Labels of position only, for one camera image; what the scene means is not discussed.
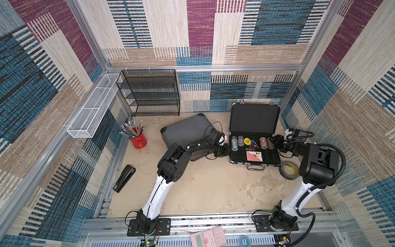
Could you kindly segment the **black poker set case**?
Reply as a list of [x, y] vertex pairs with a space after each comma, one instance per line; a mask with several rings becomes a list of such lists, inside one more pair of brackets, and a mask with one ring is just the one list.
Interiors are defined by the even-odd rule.
[[[263, 171], [267, 166], [280, 166], [281, 159], [277, 149], [268, 144], [268, 139], [275, 134], [279, 113], [280, 106], [277, 105], [238, 103], [231, 107], [229, 134], [230, 138], [238, 138], [239, 146], [238, 151], [230, 151], [231, 163], [245, 165], [248, 170], [257, 171]], [[245, 138], [251, 140], [251, 145], [245, 145]], [[263, 162], [248, 161], [247, 151], [261, 152]]]

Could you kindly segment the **grey poker set case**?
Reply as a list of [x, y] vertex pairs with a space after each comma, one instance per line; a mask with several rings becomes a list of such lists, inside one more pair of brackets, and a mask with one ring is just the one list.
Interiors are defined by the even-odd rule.
[[160, 133], [168, 148], [164, 157], [169, 158], [179, 146], [186, 148], [198, 140], [209, 137], [213, 128], [203, 113], [163, 127]]

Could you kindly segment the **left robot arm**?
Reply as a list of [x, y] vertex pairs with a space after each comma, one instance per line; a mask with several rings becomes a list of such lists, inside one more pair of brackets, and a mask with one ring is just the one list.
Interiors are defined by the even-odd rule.
[[172, 144], [158, 163], [156, 182], [147, 203], [137, 213], [136, 219], [139, 225], [151, 231], [156, 226], [161, 206], [170, 188], [182, 177], [192, 156], [205, 157], [212, 153], [215, 157], [228, 156], [230, 146], [216, 143], [208, 137], [186, 147], [177, 143]]

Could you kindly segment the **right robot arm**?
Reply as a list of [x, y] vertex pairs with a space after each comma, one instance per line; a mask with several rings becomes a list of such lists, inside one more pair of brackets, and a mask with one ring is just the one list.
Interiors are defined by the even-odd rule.
[[301, 210], [316, 193], [334, 185], [346, 168], [346, 157], [338, 147], [308, 143], [304, 138], [272, 138], [276, 148], [302, 157], [298, 186], [273, 208], [269, 222], [274, 231], [291, 230], [299, 217], [314, 217], [313, 213], [303, 215]]

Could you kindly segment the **poker chip stack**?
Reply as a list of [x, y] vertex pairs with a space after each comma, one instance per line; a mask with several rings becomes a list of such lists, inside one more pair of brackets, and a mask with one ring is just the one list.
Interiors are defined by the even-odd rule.
[[236, 152], [236, 151], [238, 151], [238, 138], [236, 137], [236, 136], [231, 136], [231, 138], [230, 138], [230, 146], [231, 146], [231, 150], [233, 151], [233, 152]]

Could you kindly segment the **yellow dealer button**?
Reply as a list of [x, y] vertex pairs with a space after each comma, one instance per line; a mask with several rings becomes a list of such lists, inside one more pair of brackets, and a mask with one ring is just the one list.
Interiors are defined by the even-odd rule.
[[251, 145], [252, 142], [249, 138], [245, 138], [244, 143], [245, 143], [245, 145], [249, 146], [249, 145]]

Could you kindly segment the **pink playing card deck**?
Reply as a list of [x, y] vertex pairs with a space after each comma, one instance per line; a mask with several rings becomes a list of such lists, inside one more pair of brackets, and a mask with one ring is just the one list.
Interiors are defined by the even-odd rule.
[[252, 162], [263, 162], [262, 153], [258, 151], [247, 151], [246, 159]]

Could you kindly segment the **grey tape roll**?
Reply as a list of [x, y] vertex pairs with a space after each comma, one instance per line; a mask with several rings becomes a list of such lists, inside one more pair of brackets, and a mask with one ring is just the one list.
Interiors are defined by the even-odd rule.
[[286, 180], [296, 180], [299, 178], [299, 166], [291, 161], [284, 161], [279, 167], [279, 172]]

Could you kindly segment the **pink calculator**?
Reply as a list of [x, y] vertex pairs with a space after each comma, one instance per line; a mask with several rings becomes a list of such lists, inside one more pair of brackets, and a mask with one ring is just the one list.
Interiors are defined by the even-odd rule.
[[223, 247], [227, 244], [224, 230], [216, 226], [190, 235], [193, 247]]

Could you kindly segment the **blue tape roll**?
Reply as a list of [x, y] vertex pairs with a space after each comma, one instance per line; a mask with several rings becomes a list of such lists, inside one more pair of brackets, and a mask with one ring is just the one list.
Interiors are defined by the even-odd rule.
[[239, 238], [239, 246], [240, 247], [251, 247], [251, 240], [248, 236], [242, 235]]

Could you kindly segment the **black mesh shelf rack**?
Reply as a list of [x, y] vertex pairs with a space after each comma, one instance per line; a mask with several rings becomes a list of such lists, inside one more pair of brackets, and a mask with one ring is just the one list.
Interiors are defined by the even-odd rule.
[[175, 70], [122, 70], [117, 86], [134, 117], [180, 115]]

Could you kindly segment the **black stapler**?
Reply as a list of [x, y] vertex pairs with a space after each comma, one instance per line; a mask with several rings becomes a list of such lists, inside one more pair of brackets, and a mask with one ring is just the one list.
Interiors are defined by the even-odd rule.
[[119, 193], [124, 186], [127, 184], [127, 182], [132, 178], [132, 176], [135, 174], [136, 168], [134, 168], [131, 165], [127, 165], [123, 171], [121, 172], [118, 180], [116, 181], [115, 185], [113, 186], [113, 190], [116, 193]]

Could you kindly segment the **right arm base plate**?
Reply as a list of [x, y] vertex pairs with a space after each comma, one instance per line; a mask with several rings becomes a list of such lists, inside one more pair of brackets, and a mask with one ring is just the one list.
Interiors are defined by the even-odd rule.
[[257, 232], [292, 232], [298, 231], [297, 217], [283, 215], [254, 215], [252, 217]]

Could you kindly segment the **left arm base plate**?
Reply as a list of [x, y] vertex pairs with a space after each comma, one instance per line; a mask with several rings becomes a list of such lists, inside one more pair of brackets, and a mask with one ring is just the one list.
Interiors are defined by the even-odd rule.
[[171, 219], [157, 218], [153, 221], [132, 219], [129, 222], [127, 236], [143, 237], [143, 236], [168, 236], [170, 235]]

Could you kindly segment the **white mesh wall basket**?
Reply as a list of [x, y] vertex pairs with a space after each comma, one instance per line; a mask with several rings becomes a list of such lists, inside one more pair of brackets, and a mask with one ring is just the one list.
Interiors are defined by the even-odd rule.
[[90, 139], [94, 137], [118, 87], [118, 74], [106, 74], [94, 88], [76, 118], [68, 127], [68, 134], [74, 139]]

